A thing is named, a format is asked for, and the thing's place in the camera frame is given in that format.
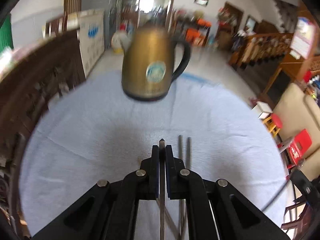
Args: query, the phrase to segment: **kettle base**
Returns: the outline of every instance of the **kettle base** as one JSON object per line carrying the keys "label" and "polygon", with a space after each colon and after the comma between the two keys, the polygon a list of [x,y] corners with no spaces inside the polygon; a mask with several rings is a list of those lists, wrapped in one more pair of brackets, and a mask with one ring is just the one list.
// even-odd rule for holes
{"label": "kettle base", "polygon": [[161,100],[162,98],[164,98],[167,94],[163,94],[163,95],[160,95],[158,97],[154,97],[154,98],[142,98],[142,97],[137,97],[137,96],[134,96],[130,93],[128,93],[127,91],[123,90],[123,92],[129,97],[129,98],[132,98],[134,100],[137,100],[137,101],[143,101],[143,102],[154,102],[154,101],[158,101],[158,100]]}

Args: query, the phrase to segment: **wooden stool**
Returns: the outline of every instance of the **wooden stool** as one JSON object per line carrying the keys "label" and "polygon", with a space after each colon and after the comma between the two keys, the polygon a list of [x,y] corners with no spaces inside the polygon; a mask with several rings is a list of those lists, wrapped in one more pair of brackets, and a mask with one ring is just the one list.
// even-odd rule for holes
{"label": "wooden stool", "polygon": [[264,123],[266,125],[269,133],[272,133],[273,137],[276,137],[276,135],[278,134],[278,132],[282,128],[282,122],[281,122],[280,118],[274,113],[272,113],[268,118],[263,120],[262,123]]}

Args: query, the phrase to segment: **light blue tablecloth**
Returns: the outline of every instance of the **light blue tablecloth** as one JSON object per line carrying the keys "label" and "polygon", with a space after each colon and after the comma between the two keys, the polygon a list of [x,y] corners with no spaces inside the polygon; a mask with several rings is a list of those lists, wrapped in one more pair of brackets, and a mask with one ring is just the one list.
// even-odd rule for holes
{"label": "light blue tablecloth", "polygon": [[[192,138],[191,169],[227,179],[258,208],[285,182],[276,145],[250,108],[221,85],[183,75],[158,102],[124,95],[121,73],[87,81],[50,110],[32,136],[20,176],[22,209],[32,235],[99,179],[121,180],[164,138],[178,156],[178,136]],[[286,193],[267,211],[281,225]],[[178,223],[178,201],[166,201]],[[159,238],[159,208],[141,201],[136,239]],[[174,239],[166,230],[166,239]]]}

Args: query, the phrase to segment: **gold kettle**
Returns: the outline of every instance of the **gold kettle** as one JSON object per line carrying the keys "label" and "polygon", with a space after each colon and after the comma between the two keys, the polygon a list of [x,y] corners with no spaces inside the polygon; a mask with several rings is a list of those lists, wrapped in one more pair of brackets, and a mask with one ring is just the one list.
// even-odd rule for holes
{"label": "gold kettle", "polygon": [[[159,27],[138,28],[130,40],[119,37],[124,49],[122,89],[126,95],[140,101],[155,101],[165,97],[171,83],[187,67],[191,48],[183,40],[172,38]],[[182,60],[173,72],[175,47],[184,46]]]}

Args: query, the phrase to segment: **kettle spout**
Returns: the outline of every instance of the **kettle spout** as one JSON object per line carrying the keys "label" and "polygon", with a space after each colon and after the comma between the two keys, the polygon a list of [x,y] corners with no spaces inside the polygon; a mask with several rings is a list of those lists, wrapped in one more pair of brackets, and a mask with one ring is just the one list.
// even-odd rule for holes
{"label": "kettle spout", "polygon": [[124,52],[127,52],[130,45],[131,45],[131,39],[127,36],[125,32],[121,33],[121,35],[118,36],[120,44]]}

